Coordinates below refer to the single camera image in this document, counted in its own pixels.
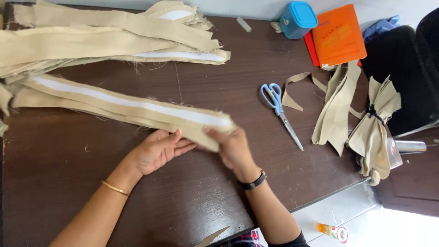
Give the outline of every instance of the white tiled floor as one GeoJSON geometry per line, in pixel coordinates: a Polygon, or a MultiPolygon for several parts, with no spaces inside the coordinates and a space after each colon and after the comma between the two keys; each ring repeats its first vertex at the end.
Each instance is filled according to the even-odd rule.
{"type": "MultiPolygon", "coordinates": [[[[370,186],[360,184],[293,213],[311,247],[437,246],[439,218],[384,209],[370,186]],[[345,245],[313,228],[344,226],[345,245]]],[[[261,232],[261,244],[267,246],[261,232]]]]}

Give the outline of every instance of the scissor blade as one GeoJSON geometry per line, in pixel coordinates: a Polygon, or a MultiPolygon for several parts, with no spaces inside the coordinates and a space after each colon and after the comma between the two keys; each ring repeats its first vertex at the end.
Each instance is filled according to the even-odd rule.
{"type": "Polygon", "coordinates": [[[283,113],[279,114],[279,118],[282,120],[282,123],[284,124],[285,128],[288,130],[288,133],[290,133],[290,136],[293,138],[294,142],[297,144],[297,146],[299,146],[300,150],[303,151],[302,144],[300,144],[299,138],[297,138],[296,133],[294,133],[293,128],[288,122],[288,119],[285,117],[283,113]]]}

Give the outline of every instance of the blue container lid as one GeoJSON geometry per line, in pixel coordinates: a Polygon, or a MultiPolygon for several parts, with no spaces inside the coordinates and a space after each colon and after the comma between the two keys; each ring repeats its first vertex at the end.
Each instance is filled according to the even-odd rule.
{"type": "Polygon", "coordinates": [[[308,3],[291,2],[289,7],[298,26],[301,28],[315,28],[317,26],[316,14],[308,3]]]}

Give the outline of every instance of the orange book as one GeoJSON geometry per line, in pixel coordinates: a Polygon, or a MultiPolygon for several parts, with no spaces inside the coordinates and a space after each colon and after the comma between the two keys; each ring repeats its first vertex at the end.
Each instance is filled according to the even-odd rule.
{"type": "Polygon", "coordinates": [[[353,4],[318,15],[317,19],[319,25],[312,32],[321,68],[366,57],[353,4]]]}

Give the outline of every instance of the gold bangle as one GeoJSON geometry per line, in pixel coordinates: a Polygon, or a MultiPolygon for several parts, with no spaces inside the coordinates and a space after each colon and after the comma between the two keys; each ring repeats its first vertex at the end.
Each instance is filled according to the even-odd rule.
{"type": "Polygon", "coordinates": [[[109,187],[110,189],[112,189],[112,190],[114,190],[114,191],[117,191],[117,192],[119,192],[119,193],[122,193],[122,194],[124,194],[125,196],[130,196],[129,193],[126,193],[125,191],[123,191],[123,190],[121,190],[121,189],[118,189],[118,188],[116,188],[116,187],[114,187],[114,186],[108,184],[108,183],[105,182],[104,180],[102,180],[101,182],[102,182],[103,185],[109,187]]]}

